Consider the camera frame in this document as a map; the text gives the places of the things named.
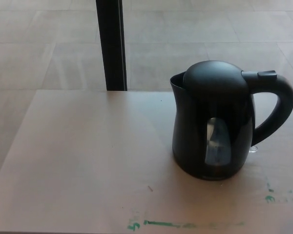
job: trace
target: electric kettle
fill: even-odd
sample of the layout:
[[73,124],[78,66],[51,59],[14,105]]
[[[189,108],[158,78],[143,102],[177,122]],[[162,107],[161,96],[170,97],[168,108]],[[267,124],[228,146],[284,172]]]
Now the electric kettle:
[[[237,173],[251,146],[274,133],[293,109],[293,88],[275,71],[246,72],[204,61],[170,79],[177,112],[172,149],[190,175],[221,180]],[[253,94],[278,96],[271,115],[255,128]]]

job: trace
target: kettle spout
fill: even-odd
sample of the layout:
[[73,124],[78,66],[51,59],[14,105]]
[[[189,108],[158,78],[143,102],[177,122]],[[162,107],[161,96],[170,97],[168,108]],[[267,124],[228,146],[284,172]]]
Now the kettle spout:
[[172,78],[170,78],[170,84],[172,86],[172,89],[175,88],[181,88],[183,89],[183,83],[184,83],[184,75],[186,72],[174,75]]
[[177,111],[185,109],[193,102],[192,98],[183,87],[184,74],[185,72],[177,74],[170,79],[170,84],[176,100]]

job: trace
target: black pole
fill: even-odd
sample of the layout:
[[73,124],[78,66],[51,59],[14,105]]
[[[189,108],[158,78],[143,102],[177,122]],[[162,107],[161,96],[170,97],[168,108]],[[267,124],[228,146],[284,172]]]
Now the black pole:
[[122,0],[96,0],[108,91],[127,91]]

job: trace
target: floor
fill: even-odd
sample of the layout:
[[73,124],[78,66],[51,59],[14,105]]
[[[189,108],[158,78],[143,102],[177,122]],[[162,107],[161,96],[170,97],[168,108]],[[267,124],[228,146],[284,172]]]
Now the floor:
[[[293,85],[293,0],[123,0],[131,90],[208,59]],[[38,89],[104,90],[95,0],[0,0],[0,168]]]

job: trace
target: tabletop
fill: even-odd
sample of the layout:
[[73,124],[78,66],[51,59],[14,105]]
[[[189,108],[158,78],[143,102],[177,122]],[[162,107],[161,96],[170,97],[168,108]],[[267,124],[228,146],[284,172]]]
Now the tabletop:
[[[256,125],[276,97],[255,95]],[[172,92],[37,91],[0,171],[0,233],[293,234],[293,112],[235,176],[172,157]]]

